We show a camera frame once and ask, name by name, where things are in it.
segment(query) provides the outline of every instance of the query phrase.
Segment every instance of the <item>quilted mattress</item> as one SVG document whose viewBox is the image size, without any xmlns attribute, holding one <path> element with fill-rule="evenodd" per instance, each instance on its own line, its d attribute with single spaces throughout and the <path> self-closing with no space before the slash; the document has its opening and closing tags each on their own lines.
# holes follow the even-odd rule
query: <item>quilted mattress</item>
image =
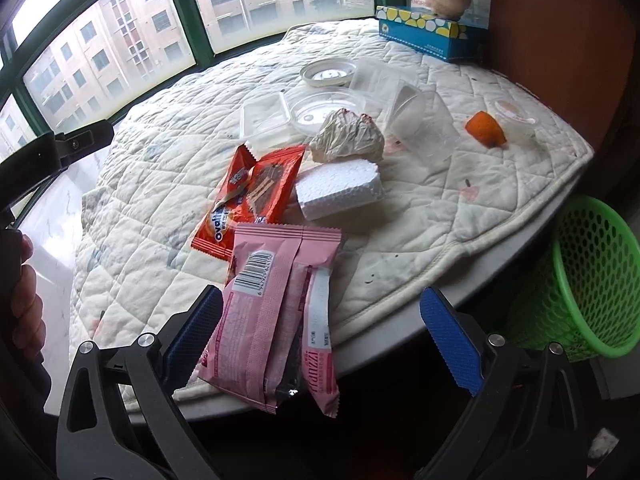
<svg viewBox="0 0 640 480">
<path fill-rule="evenodd" d="M 345 240 L 331 284 L 334 347 L 415 298 L 460 258 L 519 229 L 593 155 L 571 126 L 515 84 L 384 40 L 375 20 L 291 30 L 279 43 L 185 76 L 122 121 L 95 189 L 82 198 L 71 359 L 87 339 L 107 348 L 156 332 L 207 283 L 222 288 L 226 262 L 190 241 L 240 143 L 239 107 L 266 92 L 299 91 L 300 68 L 331 56 L 375 57 L 417 72 L 420 85 L 436 85 L 463 137 L 451 158 L 430 168 L 405 150 L 387 150 L 385 199 L 325 220 Z M 463 127 L 496 98 L 519 102 L 540 120 L 530 134 L 507 130 L 506 149 L 485 148 Z M 285 221 L 302 221 L 295 200 Z M 174 396 L 213 392 L 194 373 Z M 132 392 L 124 395 L 132 408 Z"/>
</svg>

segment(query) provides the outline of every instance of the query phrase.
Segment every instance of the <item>metal screw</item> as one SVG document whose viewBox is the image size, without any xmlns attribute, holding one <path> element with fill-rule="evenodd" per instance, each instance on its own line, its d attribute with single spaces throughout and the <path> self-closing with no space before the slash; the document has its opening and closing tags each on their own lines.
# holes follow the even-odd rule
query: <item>metal screw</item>
<svg viewBox="0 0 640 480">
<path fill-rule="evenodd" d="M 153 334 L 143 334 L 138 338 L 138 344 L 140 346 L 151 346 L 156 340 L 156 336 Z"/>
<path fill-rule="evenodd" d="M 549 350 L 551 350 L 552 354 L 556 354 L 556 355 L 562 355 L 562 352 L 564 352 L 562 345 L 556 342 L 549 343 Z"/>
<path fill-rule="evenodd" d="M 491 334 L 489 336 L 489 344 L 491 346 L 504 346 L 504 343 L 506 341 L 504 340 L 504 338 L 500 335 L 500 334 Z"/>
<path fill-rule="evenodd" d="M 88 354 L 93 349 L 94 349 L 93 341 L 85 341 L 79 346 L 78 351 L 81 354 Z"/>
</svg>

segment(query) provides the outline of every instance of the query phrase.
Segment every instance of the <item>finger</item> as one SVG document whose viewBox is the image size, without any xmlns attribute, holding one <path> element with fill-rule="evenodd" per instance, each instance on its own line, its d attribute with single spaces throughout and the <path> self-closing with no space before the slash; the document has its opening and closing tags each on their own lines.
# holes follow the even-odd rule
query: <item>finger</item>
<svg viewBox="0 0 640 480">
<path fill-rule="evenodd" d="M 26 262 L 33 256 L 33 242 L 31 239 L 23 234 L 22 235 L 22 262 Z"/>
<path fill-rule="evenodd" d="M 30 339 L 37 332 L 42 321 L 42 300 L 35 297 L 33 304 L 22 314 L 18 326 L 14 330 L 14 344 L 17 348 L 25 348 Z"/>
<path fill-rule="evenodd" d="M 47 327 L 44 324 L 44 321 L 40 322 L 36 333 L 33 335 L 31 340 L 27 343 L 26 348 L 24 349 L 24 355 L 27 359 L 33 360 L 35 359 L 38 352 L 42 350 L 44 346 L 44 341 L 47 336 Z"/>
<path fill-rule="evenodd" d="M 22 314 L 33 304 L 36 297 L 36 271 L 30 265 L 22 266 L 20 281 L 14 288 L 11 298 L 11 311 L 15 317 Z"/>
</svg>

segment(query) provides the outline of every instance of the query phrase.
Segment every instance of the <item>red snack package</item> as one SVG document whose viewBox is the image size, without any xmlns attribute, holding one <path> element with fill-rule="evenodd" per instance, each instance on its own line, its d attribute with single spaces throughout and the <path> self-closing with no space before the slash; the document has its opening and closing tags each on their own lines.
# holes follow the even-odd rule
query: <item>red snack package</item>
<svg viewBox="0 0 640 480">
<path fill-rule="evenodd" d="M 255 161 L 246 146 L 238 146 L 220 192 L 191 247 L 231 260 L 234 233 L 240 222 L 277 223 L 302 162 L 305 146 L 291 146 Z"/>
<path fill-rule="evenodd" d="M 238 225 L 225 307 L 203 355 L 200 378 L 274 413 L 278 398 L 302 387 L 296 382 L 290 391 L 284 378 L 293 362 L 295 375 L 306 379 L 323 413 L 335 416 L 328 277 L 340 238 L 335 229 Z M 300 330 L 303 317 L 310 324 Z M 301 332 L 311 345 L 301 341 Z M 293 360 L 292 352 L 297 352 Z"/>
</svg>

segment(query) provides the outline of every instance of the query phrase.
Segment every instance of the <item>green mesh basket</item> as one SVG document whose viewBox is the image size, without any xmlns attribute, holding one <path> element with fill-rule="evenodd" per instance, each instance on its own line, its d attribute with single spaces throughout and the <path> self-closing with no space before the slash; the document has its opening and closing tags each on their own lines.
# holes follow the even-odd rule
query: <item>green mesh basket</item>
<svg viewBox="0 0 640 480">
<path fill-rule="evenodd" d="M 640 339 L 640 248 L 609 206 L 577 196 L 564 206 L 550 249 L 511 306 L 508 340 L 571 361 L 620 357 Z"/>
</svg>

